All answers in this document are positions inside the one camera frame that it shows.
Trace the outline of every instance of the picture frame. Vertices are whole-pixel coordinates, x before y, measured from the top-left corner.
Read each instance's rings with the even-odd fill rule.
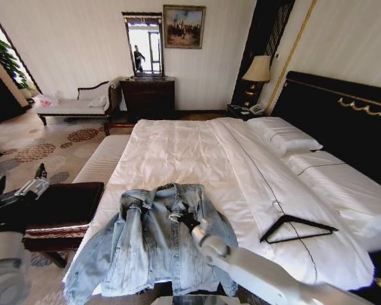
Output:
[[[201,49],[205,6],[164,5],[165,48]]]

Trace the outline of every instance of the lampshade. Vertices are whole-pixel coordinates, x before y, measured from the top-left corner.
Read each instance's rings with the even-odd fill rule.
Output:
[[[253,63],[244,74],[243,79],[247,81],[269,81],[269,62],[270,56],[256,56]]]

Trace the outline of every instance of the mirror frame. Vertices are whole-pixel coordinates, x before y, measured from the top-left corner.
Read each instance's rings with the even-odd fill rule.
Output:
[[[137,12],[137,11],[122,11],[121,14],[123,15],[123,20],[124,24],[126,26],[126,33],[127,33],[127,42],[128,42],[128,48],[130,49],[130,58],[131,58],[131,64],[133,66],[133,72],[135,77],[147,77],[147,78],[152,78],[152,77],[161,77],[165,76],[164,72],[164,45],[162,43],[163,41],[163,14],[162,13],[144,13],[144,12]],[[159,18],[158,20],[158,30],[159,30],[159,37],[161,38],[160,41],[160,48],[161,48],[161,73],[140,73],[137,72],[135,69],[135,64],[134,64],[134,58],[133,58],[133,50],[131,49],[131,43],[130,43],[130,34],[128,32],[128,21],[127,17],[138,17],[138,18],[145,18],[145,17],[151,17],[151,18]]]

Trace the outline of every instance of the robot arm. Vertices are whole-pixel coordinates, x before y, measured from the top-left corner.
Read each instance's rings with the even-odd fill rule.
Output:
[[[301,283],[265,257],[245,248],[228,247],[218,236],[206,234],[207,223],[204,219],[199,223],[192,214],[186,214],[176,220],[189,228],[196,246],[209,265],[226,271],[236,283],[270,304],[372,304],[327,283]]]
[[[3,194],[5,177],[0,179],[0,304],[21,304],[30,290],[26,279],[30,252],[24,249],[22,238],[27,227],[27,208],[48,188],[44,165],[36,178],[21,189]]]

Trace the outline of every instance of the black headboard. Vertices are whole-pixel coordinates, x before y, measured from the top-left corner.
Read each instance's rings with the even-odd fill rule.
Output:
[[[381,184],[381,88],[290,71],[271,116]]]

